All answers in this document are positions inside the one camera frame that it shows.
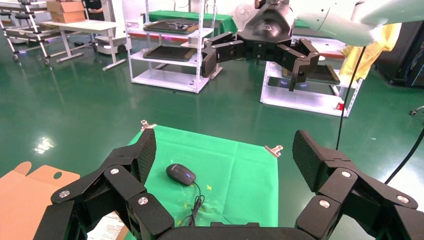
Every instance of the green floor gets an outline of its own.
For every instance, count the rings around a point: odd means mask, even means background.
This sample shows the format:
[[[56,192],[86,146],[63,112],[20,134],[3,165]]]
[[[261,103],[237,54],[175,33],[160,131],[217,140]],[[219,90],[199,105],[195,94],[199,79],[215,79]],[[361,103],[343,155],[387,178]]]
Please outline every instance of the green floor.
[[[135,50],[144,44],[133,41]],[[62,48],[60,43],[49,46],[50,50]],[[285,171],[286,166],[294,165],[291,148],[296,130],[308,130],[326,147],[336,145],[338,117],[259,102],[265,67],[253,61],[222,64],[219,76],[194,94],[131,84],[128,63],[103,72],[102,67],[112,59],[92,49],[61,64],[52,60],[50,67],[38,59],[38,50],[21,55],[20,63],[15,63],[3,37],[0,49],[0,176],[24,161],[31,161],[33,169],[50,165],[86,175],[112,149],[126,145],[140,130],[140,121],[146,119],[259,146],[283,145],[278,160],[279,197],[291,199],[293,205],[280,206],[279,225],[292,227],[294,221],[287,216],[298,215],[312,196],[299,171]],[[139,74],[147,64],[136,62],[133,69]],[[390,86],[370,73],[344,121],[340,149],[363,172],[385,180],[423,127],[424,114],[408,115],[421,105],[422,89]],[[42,138],[49,138],[54,147],[39,154],[35,149]],[[423,154],[424,147],[420,147],[391,184],[413,196],[421,210]],[[298,194],[285,195],[292,189]]]

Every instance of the box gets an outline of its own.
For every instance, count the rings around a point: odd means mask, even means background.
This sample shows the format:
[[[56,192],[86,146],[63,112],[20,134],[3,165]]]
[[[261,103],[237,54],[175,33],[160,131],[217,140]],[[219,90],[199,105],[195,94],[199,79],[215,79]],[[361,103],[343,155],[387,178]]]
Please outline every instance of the box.
[[[80,178],[43,165],[32,173],[29,161],[0,178],[0,239],[32,240],[52,194]]]
[[[75,23],[86,20],[84,6],[81,1],[47,1],[47,10],[51,20],[56,23]]]

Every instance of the green cloth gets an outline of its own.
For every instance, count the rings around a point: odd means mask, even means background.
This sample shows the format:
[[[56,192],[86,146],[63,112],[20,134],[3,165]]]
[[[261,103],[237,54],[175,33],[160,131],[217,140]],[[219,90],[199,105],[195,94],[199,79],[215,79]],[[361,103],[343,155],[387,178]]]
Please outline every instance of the green cloth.
[[[196,174],[195,182],[205,196],[197,226],[210,226],[211,222],[278,226],[277,159],[263,146],[164,126],[156,126],[154,131],[156,159],[145,186],[172,215],[176,226],[191,214],[199,194],[197,187],[180,185],[167,176],[166,168],[176,163]],[[135,238],[129,233],[125,239]]]
[[[156,22],[162,19],[188,19],[188,20],[199,20],[199,13],[197,12],[184,12],[184,11],[151,11],[148,14],[150,22]],[[204,15],[204,21],[212,21],[214,15],[207,13]],[[215,16],[215,26],[219,26],[220,33],[225,32],[237,32],[236,23],[233,20],[233,17],[230,15],[217,14]],[[215,29],[215,36],[218,35],[218,30]]]

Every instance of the computer mouse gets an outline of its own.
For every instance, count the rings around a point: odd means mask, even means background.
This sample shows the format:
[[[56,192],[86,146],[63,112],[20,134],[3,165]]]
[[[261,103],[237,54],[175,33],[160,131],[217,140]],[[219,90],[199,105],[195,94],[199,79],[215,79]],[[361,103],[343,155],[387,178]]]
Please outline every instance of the computer mouse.
[[[190,186],[196,179],[196,174],[190,171],[187,167],[178,163],[169,165],[166,168],[166,174],[168,174],[170,179],[186,186]]]

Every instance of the black tray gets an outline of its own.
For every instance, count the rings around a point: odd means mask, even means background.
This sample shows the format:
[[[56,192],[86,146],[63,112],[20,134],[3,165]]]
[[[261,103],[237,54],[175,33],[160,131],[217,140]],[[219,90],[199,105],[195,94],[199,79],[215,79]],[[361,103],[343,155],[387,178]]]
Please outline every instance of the black tray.
[[[188,62],[192,58],[195,52],[196,52],[195,48],[158,46],[146,52],[143,55],[143,57],[145,59],[159,59],[159,60],[168,60],[168,61]]]
[[[189,25],[189,26],[187,28],[181,28],[181,27],[175,26],[172,23],[179,23],[179,24]],[[143,29],[145,31],[152,31],[152,32],[187,35],[187,34],[194,33],[198,28],[199,28],[198,24],[187,23],[187,22],[179,21],[178,19],[175,19],[175,20],[161,20],[161,21],[146,25]]]

